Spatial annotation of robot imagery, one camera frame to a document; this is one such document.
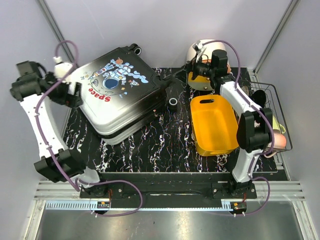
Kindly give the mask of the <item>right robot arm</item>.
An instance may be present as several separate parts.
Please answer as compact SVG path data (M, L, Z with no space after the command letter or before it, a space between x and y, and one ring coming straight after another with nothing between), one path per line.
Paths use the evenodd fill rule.
M227 182L227 192L239 198L252 188L253 164L266 148L274 145L273 113L251 100L229 71L227 52L195 50L185 65L189 83L204 83L213 95L201 95L190 102L195 149L202 157L225 155L240 148Z

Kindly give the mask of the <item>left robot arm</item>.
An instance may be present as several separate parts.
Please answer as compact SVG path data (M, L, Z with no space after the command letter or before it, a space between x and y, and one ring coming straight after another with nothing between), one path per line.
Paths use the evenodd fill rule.
M60 56L53 60L53 72L35 61L18 63L20 76L10 89L27 114L37 140L39 161L34 163L34 168L53 183L69 182L77 191L82 185L90 188L95 197L103 198L108 193L107 184L100 181L96 170L86 166L77 150L68 148L54 120L52 103L75 109L83 101L81 83L69 76L73 65Z

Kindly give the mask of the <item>white black space suitcase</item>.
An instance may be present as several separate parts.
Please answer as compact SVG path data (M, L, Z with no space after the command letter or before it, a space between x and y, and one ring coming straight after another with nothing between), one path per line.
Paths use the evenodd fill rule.
M118 47L71 75L82 84L83 115L108 145L121 143L167 106L172 80L160 77L140 58L141 53L135 43Z

